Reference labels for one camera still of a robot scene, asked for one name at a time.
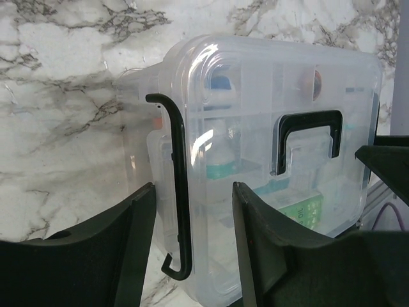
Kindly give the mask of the clear box lid black handle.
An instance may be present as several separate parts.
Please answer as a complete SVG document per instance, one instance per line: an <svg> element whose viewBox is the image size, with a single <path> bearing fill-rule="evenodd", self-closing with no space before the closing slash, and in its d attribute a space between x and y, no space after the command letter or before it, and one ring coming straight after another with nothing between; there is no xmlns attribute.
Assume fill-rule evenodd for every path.
<svg viewBox="0 0 409 307"><path fill-rule="evenodd" d="M242 36L203 35L176 44L163 64L185 122L192 273L182 283L203 306L228 306L241 294L230 197L206 200L206 145L224 125L237 152L234 182L274 209L321 194L314 231L335 237L362 213L369 173L354 158L376 133L382 67L372 54ZM303 73L317 70L317 100L300 95Z"/></svg>

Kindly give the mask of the small copper tin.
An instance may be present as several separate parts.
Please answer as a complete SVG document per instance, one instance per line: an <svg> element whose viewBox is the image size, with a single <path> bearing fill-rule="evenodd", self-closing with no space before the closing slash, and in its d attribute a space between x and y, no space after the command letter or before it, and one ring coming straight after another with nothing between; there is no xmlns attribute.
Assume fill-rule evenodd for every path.
<svg viewBox="0 0 409 307"><path fill-rule="evenodd" d="M303 73L298 81L298 86L303 98L317 100L322 90L321 74L317 70L314 71L314 74L312 72Z"/></svg>

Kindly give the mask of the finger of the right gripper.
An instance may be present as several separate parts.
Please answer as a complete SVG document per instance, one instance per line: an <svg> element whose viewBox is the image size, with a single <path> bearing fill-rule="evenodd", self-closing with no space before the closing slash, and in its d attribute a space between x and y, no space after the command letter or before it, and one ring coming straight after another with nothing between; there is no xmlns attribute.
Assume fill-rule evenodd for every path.
<svg viewBox="0 0 409 307"><path fill-rule="evenodd" d="M408 204L408 136L376 136L373 145L361 146L355 157Z"/></svg>

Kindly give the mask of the green small medicine box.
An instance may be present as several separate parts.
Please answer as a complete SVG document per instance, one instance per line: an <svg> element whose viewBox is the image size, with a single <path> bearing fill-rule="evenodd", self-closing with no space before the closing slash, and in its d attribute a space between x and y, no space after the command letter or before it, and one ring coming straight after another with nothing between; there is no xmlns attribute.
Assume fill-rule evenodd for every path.
<svg viewBox="0 0 409 307"><path fill-rule="evenodd" d="M322 206L323 196L316 194L289 199L289 203L281 206L278 211L306 228L315 229L321 220Z"/></svg>

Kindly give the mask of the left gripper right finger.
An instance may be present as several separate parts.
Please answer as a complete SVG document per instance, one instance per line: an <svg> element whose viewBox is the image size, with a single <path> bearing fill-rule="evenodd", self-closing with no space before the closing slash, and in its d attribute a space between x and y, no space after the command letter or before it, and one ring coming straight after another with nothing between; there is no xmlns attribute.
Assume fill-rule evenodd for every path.
<svg viewBox="0 0 409 307"><path fill-rule="evenodd" d="M233 184L244 306L407 306L408 233L355 230L333 239Z"/></svg>

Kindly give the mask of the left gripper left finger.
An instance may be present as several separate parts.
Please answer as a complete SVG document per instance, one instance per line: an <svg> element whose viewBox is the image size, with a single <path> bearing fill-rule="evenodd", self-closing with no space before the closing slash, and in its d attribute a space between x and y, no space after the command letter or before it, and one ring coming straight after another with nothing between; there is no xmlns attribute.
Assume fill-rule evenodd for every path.
<svg viewBox="0 0 409 307"><path fill-rule="evenodd" d="M1 305L139 306L155 217L146 184L47 239L2 241Z"/></svg>

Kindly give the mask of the clear first aid box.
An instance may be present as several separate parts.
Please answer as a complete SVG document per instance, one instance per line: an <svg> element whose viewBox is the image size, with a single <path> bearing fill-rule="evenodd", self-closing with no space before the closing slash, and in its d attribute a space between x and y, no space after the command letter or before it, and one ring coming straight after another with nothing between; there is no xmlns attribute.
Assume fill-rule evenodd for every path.
<svg viewBox="0 0 409 307"><path fill-rule="evenodd" d="M162 272L187 279L193 267L185 122L172 93L172 70L162 63L132 68L116 81L123 108L123 145L129 188L151 182L156 190ZM155 130L152 119L162 118Z"/></svg>

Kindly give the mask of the brown medicine bottle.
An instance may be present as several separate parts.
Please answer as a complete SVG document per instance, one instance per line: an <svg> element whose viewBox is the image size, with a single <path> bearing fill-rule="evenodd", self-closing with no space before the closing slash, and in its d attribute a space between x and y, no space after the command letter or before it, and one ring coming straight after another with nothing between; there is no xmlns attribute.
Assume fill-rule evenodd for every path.
<svg viewBox="0 0 409 307"><path fill-rule="evenodd" d="M163 127L162 118L154 118L152 119L153 126L155 130L160 130Z"/></svg>

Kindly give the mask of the white green-label bottle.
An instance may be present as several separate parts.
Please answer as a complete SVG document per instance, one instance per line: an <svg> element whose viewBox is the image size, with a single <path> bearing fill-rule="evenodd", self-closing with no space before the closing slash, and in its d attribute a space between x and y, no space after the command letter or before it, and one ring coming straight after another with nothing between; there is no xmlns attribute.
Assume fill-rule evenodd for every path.
<svg viewBox="0 0 409 307"><path fill-rule="evenodd" d="M238 172L237 152L224 125L211 127L213 137L206 145L206 200L219 203L230 197L231 186Z"/></svg>

